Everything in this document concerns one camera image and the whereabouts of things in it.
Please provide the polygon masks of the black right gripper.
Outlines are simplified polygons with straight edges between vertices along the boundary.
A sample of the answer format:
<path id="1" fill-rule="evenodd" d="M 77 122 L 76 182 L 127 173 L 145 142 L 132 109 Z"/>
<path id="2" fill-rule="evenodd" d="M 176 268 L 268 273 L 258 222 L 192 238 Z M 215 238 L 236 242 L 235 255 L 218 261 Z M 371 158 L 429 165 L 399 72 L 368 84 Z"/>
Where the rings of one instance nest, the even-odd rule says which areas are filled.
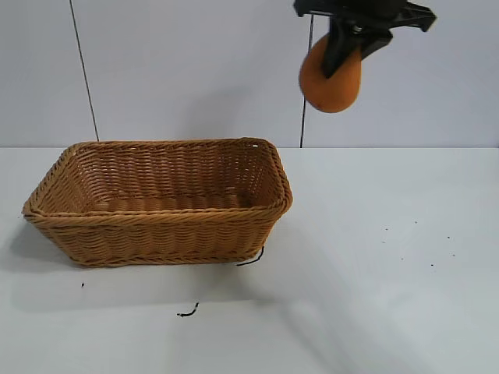
<path id="1" fill-rule="evenodd" d="M 362 27 L 359 39 L 361 59 L 364 60 L 391 43 L 391 28 L 409 26 L 427 32 L 437 19 L 430 8 L 405 0 L 295 0 L 293 7 L 299 17 L 306 14 L 330 17 L 321 63 L 327 79 L 358 47 L 353 24 Z"/>

